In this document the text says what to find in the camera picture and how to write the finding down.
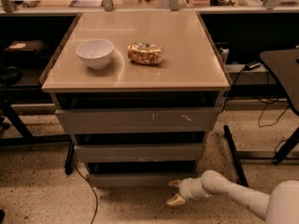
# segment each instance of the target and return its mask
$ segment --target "bowl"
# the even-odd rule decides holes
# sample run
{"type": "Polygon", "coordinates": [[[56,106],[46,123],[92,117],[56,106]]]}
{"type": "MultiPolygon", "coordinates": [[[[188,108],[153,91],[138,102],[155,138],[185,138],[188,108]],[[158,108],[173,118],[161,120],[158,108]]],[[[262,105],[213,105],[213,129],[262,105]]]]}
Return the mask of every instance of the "bowl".
{"type": "Polygon", "coordinates": [[[76,48],[79,58],[92,69],[103,69],[111,61],[113,44],[105,39],[91,39],[80,43],[76,48]]]}

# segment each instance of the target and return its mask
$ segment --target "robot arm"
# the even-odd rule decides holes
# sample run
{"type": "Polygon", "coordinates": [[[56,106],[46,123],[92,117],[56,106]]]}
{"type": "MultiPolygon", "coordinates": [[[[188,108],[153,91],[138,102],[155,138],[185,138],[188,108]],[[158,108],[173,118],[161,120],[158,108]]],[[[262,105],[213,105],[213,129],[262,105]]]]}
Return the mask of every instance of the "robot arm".
{"type": "Polygon", "coordinates": [[[179,188],[178,194],[167,202],[171,206],[227,194],[267,224],[293,224],[299,220],[298,181],[281,183],[271,196],[232,183],[215,171],[206,171],[198,178],[171,181],[169,186],[179,188]]]}

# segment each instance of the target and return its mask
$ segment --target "floor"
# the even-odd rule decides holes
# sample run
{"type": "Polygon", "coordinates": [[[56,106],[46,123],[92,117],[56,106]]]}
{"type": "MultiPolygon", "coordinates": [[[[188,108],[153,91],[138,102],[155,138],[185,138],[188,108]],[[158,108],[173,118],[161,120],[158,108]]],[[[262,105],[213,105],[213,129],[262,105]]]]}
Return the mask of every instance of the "floor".
{"type": "MultiPolygon", "coordinates": [[[[266,110],[261,124],[277,120],[283,108],[266,110]]],[[[219,115],[210,133],[206,152],[199,162],[199,175],[205,170],[220,172],[235,182],[237,175],[233,166],[223,125],[230,127],[237,149],[274,150],[281,139],[292,134],[298,127],[299,118],[288,110],[279,122],[270,127],[259,128],[262,109],[226,110],[219,115]]],[[[35,134],[62,133],[53,115],[21,116],[35,134]]],[[[2,137],[18,136],[11,126],[2,131],[2,137]]],[[[98,199],[97,213],[93,223],[263,223],[245,208],[226,196],[216,196],[179,207],[169,207],[166,201],[177,190],[170,187],[133,187],[91,189],[74,170],[64,173],[64,161],[68,144],[50,144],[29,147],[0,148],[0,209],[6,212],[3,223],[92,223],[98,199]]],[[[75,161],[78,170],[86,175],[82,163],[75,161]]],[[[270,193],[284,180],[299,179],[299,166],[282,163],[244,163],[249,186],[270,193]]]]}

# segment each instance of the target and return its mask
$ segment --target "speckled floor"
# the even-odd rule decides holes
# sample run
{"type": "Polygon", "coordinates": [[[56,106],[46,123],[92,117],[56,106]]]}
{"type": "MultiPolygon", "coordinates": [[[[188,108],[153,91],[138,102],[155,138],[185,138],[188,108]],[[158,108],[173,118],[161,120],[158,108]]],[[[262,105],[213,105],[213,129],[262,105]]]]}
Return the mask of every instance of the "speckled floor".
{"type": "MultiPolygon", "coordinates": [[[[268,110],[263,123],[276,121],[283,109],[268,110]]],[[[206,152],[198,166],[199,173],[212,169],[236,181],[237,177],[223,125],[229,125],[238,149],[274,150],[278,142],[292,134],[299,118],[290,110],[278,124],[258,127],[262,110],[225,111],[220,114],[206,144],[206,152]]],[[[62,133],[53,115],[22,116],[33,133],[62,133]]],[[[3,137],[18,135],[14,127],[3,137]]],[[[0,148],[0,209],[6,216],[3,223],[91,223],[95,211],[95,197],[87,182],[74,170],[64,173],[68,144],[0,148]]],[[[86,175],[84,166],[76,166],[86,175]]],[[[299,166],[283,163],[245,163],[249,185],[270,193],[280,182],[299,179],[299,166]]],[[[260,219],[226,196],[217,196],[180,207],[165,202],[176,190],[169,187],[134,187],[94,189],[98,209],[94,223],[203,223],[203,224],[260,224],[260,219]]]]}

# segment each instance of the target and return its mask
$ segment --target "cabinet top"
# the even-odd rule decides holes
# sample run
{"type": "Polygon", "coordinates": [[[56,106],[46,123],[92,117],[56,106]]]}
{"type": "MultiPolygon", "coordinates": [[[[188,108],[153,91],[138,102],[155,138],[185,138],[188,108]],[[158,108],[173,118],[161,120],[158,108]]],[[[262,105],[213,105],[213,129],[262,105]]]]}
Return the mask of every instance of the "cabinet top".
{"type": "Polygon", "coordinates": [[[44,91],[228,90],[206,32],[194,11],[84,12],[43,85],[44,91]],[[115,47],[111,63],[92,70],[76,54],[79,43],[104,38],[115,47]],[[164,49],[158,65],[133,63],[134,42],[164,49]]]}

